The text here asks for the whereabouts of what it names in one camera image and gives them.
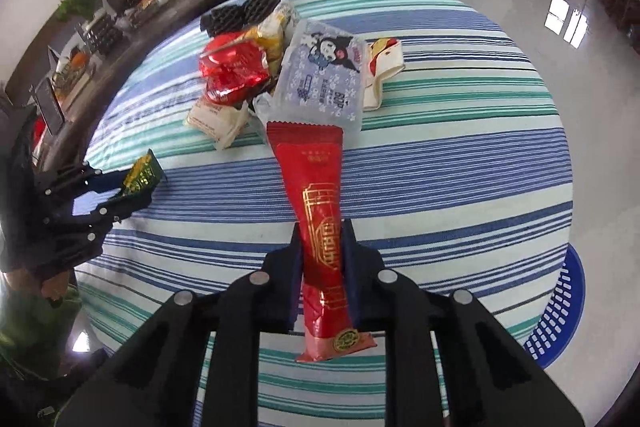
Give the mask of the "green sleeve forearm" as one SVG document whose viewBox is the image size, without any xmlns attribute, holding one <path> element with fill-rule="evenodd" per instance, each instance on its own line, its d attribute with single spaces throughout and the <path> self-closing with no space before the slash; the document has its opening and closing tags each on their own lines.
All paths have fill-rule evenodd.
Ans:
<svg viewBox="0 0 640 427">
<path fill-rule="evenodd" d="M 58 377 L 81 298 L 70 284 L 61 300 L 19 293 L 1 284 L 1 364 L 22 378 Z"/>
</svg>

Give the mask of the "person's left hand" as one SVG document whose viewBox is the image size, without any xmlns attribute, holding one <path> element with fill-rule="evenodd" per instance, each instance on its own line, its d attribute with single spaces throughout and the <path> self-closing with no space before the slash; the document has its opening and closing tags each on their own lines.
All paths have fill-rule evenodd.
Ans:
<svg viewBox="0 0 640 427">
<path fill-rule="evenodd" d="M 57 303 L 65 297 L 70 283 L 70 271 L 58 273 L 44 282 L 38 281 L 25 269 L 4 273 L 3 276 L 14 291 L 49 299 L 52 303 Z"/>
</svg>

